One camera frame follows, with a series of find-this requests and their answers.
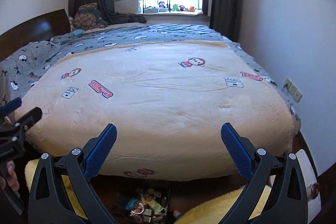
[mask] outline wooden headboard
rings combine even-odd
[[[29,42],[49,41],[68,32],[70,23],[64,9],[32,18],[0,35],[0,62]]]

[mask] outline wall socket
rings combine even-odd
[[[297,103],[301,100],[302,93],[298,90],[294,83],[290,81],[290,79],[286,78],[283,87],[286,88],[289,93],[293,95],[293,98]]]

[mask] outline silver screw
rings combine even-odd
[[[290,157],[292,160],[295,160],[295,159],[296,159],[296,156],[295,156],[295,154],[293,154],[293,153],[290,153],[290,154],[289,154],[289,157]]]
[[[79,148],[75,148],[74,150],[71,151],[71,153],[75,156],[78,155],[80,152],[81,150]]]
[[[48,157],[49,157],[49,154],[48,153],[44,153],[44,154],[42,154],[41,159],[45,160]]]
[[[258,150],[257,150],[257,152],[258,152],[258,154],[259,155],[266,155],[266,150],[265,149],[262,149],[262,148],[259,148]]]

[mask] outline blue gripper pad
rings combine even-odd
[[[88,181],[98,175],[100,168],[117,140],[116,127],[113,124],[109,124],[98,138],[99,140],[85,161],[84,176]]]
[[[22,104],[21,98],[17,97],[14,100],[10,101],[8,104],[0,107],[0,117],[8,116],[14,110],[18,109]]]
[[[251,181],[253,177],[252,159],[240,142],[240,136],[228,122],[223,124],[220,134],[239,174]]]

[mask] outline bed sheet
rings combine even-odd
[[[264,80],[274,85],[288,105],[296,121],[297,131],[299,130],[300,120],[288,97],[276,87],[276,83],[266,71],[254,61],[253,57],[241,49],[239,43],[232,42],[205,25],[133,24],[125,27],[122,24],[113,26],[112,29],[108,26],[95,32],[84,32],[79,36],[71,32],[53,37],[49,42],[31,42],[0,62],[0,104],[6,104],[16,97],[23,98],[46,71],[65,56],[115,45],[182,40],[225,42],[255,71],[256,75],[263,76]]]

